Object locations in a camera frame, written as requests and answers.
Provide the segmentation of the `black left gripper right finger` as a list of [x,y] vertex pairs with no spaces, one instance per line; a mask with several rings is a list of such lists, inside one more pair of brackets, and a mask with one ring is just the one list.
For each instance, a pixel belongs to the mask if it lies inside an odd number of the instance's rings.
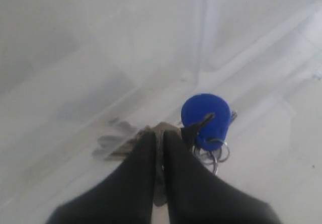
[[171,223],[281,223],[272,207],[211,174],[176,132],[164,133]]

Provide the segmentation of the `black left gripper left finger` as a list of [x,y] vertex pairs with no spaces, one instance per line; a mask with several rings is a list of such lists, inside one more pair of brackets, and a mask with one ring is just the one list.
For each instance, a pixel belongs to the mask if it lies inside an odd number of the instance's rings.
[[146,131],[130,155],[106,179],[59,206],[47,223],[150,223],[156,136]]

